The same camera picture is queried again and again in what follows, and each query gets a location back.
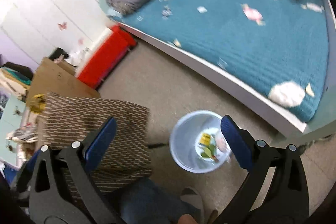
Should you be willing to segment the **white bed frame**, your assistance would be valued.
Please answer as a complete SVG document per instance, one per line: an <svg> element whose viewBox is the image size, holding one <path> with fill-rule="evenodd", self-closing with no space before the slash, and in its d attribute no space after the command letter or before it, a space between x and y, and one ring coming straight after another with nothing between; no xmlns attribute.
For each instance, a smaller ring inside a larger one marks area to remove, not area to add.
<svg viewBox="0 0 336 224"><path fill-rule="evenodd" d="M307 124L300 121L294 114L268 100L250 86L224 71L220 67L205 61L171 42L163 42L124 23L118 24L123 30L156 47L158 50L179 61L197 72L205 79L227 92L244 104L264 121L273 126L285 137L295 134L302 135Z"/></svg>

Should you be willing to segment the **mint drawer cabinet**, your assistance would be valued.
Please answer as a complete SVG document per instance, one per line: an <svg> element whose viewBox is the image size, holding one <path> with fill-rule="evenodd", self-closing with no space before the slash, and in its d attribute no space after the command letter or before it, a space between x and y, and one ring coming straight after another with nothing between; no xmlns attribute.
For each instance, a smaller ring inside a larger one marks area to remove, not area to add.
<svg viewBox="0 0 336 224"><path fill-rule="evenodd" d="M19 168L19 145L10 140L9 133L22 127L27 121L26 96L29 86L1 69L1 161Z"/></svg>

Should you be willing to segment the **white plastic bag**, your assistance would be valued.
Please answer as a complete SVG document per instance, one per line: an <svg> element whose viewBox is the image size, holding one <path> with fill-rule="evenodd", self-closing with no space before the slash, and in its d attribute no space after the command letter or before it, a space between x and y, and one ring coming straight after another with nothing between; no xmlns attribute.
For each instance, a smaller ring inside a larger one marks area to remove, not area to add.
<svg viewBox="0 0 336 224"><path fill-rule="evenodd" d="M69 54L68 63L74 67L77 67L88 52L89 48L87 47L78 48L76 51L73 51Z"/></svg>

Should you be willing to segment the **teal bed mattress cover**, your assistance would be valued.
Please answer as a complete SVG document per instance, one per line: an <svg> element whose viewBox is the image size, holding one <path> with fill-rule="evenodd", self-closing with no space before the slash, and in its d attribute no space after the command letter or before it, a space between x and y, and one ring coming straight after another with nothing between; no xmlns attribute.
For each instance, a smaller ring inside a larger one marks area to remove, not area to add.
<svg viewBox="0 0 336 224"><path fill-rule="evenodd" d="M305 90L288 109L308 122L323 94L329 40L322 0L151 0L117 20L227 71L268 98L275 84Z"/></svg>

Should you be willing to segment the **red storage bench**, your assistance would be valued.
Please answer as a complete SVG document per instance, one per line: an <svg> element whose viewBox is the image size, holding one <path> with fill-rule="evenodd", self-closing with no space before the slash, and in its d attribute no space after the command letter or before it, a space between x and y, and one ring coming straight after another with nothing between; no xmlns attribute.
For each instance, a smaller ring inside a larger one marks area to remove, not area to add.
<svg viewBox="0 0 336 224"><path fill-rule="evenodd" d="M137 46L137 42L119 25L111 28L112 33L84 62L76 78L92 89L98 89L111 71Z"/></svg>

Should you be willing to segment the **brown dotted tablecloth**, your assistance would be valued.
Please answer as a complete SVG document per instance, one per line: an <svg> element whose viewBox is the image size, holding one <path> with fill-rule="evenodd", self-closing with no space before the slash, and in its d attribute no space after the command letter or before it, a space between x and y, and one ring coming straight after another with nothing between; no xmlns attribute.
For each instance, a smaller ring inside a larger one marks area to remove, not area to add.
<svg viewBox="0 0 336 224"><path fill-rule="evenodd" d="M151 175L147 107L50 93L44 114L41 144L63 149L82 142L85 170L101 192L112 192Z"/></svg>

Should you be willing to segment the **white plastic trash bin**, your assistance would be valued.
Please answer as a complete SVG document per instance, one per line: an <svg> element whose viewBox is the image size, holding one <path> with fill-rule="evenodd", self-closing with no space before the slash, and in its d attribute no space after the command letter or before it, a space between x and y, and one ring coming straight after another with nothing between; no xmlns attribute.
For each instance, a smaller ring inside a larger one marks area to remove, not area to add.
<svg viewBox="0 0 336 224"><path fill-rule="evenodd" d="M209 173L229 159L231 148L221 132L221 119L217 113L198 110L177 122L169 139L177 165L191 173Z"/></svg>

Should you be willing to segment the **large cardboard box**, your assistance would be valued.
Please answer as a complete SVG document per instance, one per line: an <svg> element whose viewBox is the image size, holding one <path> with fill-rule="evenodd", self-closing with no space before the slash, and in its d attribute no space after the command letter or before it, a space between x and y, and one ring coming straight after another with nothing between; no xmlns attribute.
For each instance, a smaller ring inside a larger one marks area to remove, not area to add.
<svg viewBox="0 0 336 224"><path fill-rule="evenodd" d="M93 97L100 98L100 93L47 57L44 57L35 71L27 94L26 106L37 94L56 93L66 97Z"/></svg>

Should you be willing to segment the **crumpled white tissue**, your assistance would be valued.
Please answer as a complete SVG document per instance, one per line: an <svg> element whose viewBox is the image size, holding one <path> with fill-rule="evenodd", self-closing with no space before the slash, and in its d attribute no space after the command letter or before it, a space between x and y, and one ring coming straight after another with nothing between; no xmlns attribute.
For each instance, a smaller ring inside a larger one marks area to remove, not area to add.
<svg viewBox="0 0 336 224"><path fill-rule="evenodd" d="M299 106L305 98L305 90L293 81L275 84L268 93L268 99L284 107Z"/></svg>

